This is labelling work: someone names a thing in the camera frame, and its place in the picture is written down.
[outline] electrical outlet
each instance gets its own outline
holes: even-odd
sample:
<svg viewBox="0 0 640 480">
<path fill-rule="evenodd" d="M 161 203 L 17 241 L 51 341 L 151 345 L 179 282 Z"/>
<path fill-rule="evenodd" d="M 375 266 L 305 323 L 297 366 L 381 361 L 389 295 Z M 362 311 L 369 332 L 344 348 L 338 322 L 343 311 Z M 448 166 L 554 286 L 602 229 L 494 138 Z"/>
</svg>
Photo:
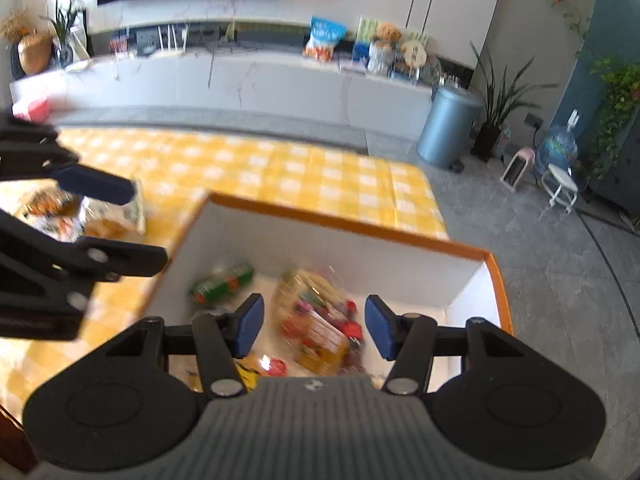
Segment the electrical outlet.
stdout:
<svg viewBox="0 0 640 480">
<path fill-rule="evenodd" d="M 527 114 L 526 117 L 524 118 L 524 123 L 527 126 L 531 126 L 532 128 L 535 128 L 536 130 L 539 130 L 542 127 L 542 123 L 544 122 L 545 121 L 543 121 L 537 115 L 534 115 L 531 113 Z"/>
</svg>

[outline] blue-gray trash can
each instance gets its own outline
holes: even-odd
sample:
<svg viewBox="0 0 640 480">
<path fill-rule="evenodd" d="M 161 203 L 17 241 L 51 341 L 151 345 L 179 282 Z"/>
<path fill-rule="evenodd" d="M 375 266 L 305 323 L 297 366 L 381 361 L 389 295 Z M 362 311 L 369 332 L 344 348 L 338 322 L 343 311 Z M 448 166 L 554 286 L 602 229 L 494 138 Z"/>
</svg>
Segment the blue-gray trash can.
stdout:
<svg viewBox="0 0 640 480">
<path fill-rule="evenodd" d="M 476 92 L 453 86 L 434 86 L 431 99 L 416 151 L 427 164 L 448 168 L 465 151 L 484 101 Z"/>
</svg>

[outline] screw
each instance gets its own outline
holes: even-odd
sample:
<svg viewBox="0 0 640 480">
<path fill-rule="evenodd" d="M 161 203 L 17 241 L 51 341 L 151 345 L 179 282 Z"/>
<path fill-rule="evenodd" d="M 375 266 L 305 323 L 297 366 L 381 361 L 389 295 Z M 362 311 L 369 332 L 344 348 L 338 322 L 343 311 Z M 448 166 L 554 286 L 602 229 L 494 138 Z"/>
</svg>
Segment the screw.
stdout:
<svg viewBox="0 0 640 480">
<path fill-rule="evenodd" d="M 211 391 L 219 397 L 235 397 L 242 388 L 242 384 L 235 379 L 219 379 L 210 386 Z"/>
<path fill-rule="evenodd" d="M 73 308 L 84 310 L 89 300 L 79 292 L 70 292 L 66 295 L 66 302 Z"/>
<path fill-rule="evenodd" d="M 107 253 L 101 251 L 100 249 L 91 248 L 86 252 L 86 255 L 94 262 L 98 262 L 99 264 L 105 264 L 109 261 Z"/>
<path fill-rule="evenodd" d="M 411 395 L 418 391 L 418 383 L 413 379 L 398 377 L 386 384 L 386 389 L 395 395 Z"/>
</svg>

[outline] black plant pot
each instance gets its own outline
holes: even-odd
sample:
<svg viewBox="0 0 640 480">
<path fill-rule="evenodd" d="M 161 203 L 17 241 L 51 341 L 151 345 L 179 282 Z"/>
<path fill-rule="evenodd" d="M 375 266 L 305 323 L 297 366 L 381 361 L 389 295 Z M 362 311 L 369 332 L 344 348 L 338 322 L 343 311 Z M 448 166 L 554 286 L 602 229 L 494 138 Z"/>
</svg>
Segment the black plant pot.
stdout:
<svg viewBox="0 0 640 480">
<path fill-rule="evenodd" d="M 471 148 L 471 154 L 483 162 L 488 161 L 491 158 L 491 150 L 494 148 L 499 136 L 500 128 L 484 123 L 480 128 L 474 146 Z"/>
</svg>

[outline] tablecloth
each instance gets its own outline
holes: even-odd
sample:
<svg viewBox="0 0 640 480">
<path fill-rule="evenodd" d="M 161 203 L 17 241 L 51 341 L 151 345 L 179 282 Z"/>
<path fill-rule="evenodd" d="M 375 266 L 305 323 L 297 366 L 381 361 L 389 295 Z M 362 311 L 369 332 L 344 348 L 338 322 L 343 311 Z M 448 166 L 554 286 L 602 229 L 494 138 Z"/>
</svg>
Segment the tablecloth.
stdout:
<svg viewBox="0 0 640 480">
<path fill-rule="evenodd" d="M 142 182 L 144 243 L 171 255 L 210 191 L 447 239 L 422 172 L 407 164 L 295 142 L 142 128 L 66 128 L 82 163 Z M 15 212 L 40 182 L 0 185 Z M 0 338 L 0 404 L 18 420 L 31 392 L 142 315 L 156 278 L 97 285 L 79 338 Z"/>
</svg>

